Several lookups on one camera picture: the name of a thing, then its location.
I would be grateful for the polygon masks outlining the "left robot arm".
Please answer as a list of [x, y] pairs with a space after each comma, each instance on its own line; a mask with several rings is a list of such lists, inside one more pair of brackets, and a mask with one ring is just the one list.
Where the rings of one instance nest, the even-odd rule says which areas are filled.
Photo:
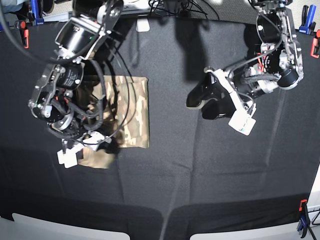
[[255, 100], [275, 89], [290, 90], [304, 78], [290, 0], [251, 0], [260, 43], [253, 57], [225, 69], [204, 69], [205, 78], [187, 96], [186, 107], [207, 120], [231, 118], [237, 110], [252, 117]]

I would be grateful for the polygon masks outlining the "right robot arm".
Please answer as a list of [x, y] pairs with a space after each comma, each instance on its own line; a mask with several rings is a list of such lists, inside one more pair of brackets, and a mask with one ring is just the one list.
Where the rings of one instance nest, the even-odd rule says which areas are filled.
[[71, 17], [55, 38], [56, 62], [46, 66], [34, 87], [28, 107], [64, 150], [69, 143], [94, 151], [113, 148], [112, 136], [103, 131], [107, 88], [94, 56], [123, 9], [121, 0], [75, 0]]

